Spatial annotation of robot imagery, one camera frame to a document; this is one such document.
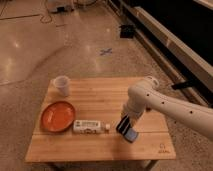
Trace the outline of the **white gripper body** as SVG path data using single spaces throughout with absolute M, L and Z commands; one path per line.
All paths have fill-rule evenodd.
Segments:
M 123 109 L 121 112 L 121 117 L 128 116 L 130 119 L 130 124 L 135 125 L 137 121 L 140 119 L 144 112 L 145 108 L 139 108 L 138 110 L 131 108 L 128 104 L 123 105 Z

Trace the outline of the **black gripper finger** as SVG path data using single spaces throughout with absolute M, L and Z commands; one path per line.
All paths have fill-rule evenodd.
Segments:
M 116 131 L 119 133 L 123 133 L 128 124 L 128 116 L 124 116 L 119 124 L 116 126 Z
M 133 134 L 134 134 L 134 131 L 132 130 L 131 124 L 130 123 L 126 123 L 125 124 L 125 128 L 123 130 L 123 135 L 125 137 L 132 138 Z

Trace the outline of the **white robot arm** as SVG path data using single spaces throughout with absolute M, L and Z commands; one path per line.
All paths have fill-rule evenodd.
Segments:
M 134 142 L 138 132 L 134 124 L 146 108 L 161 112 L 213 141 L 213 109 L 169 97 L 157 91 L 159 82 L 146 76 L 128 88 L 128 100 L 116 131 L 127 141 Z

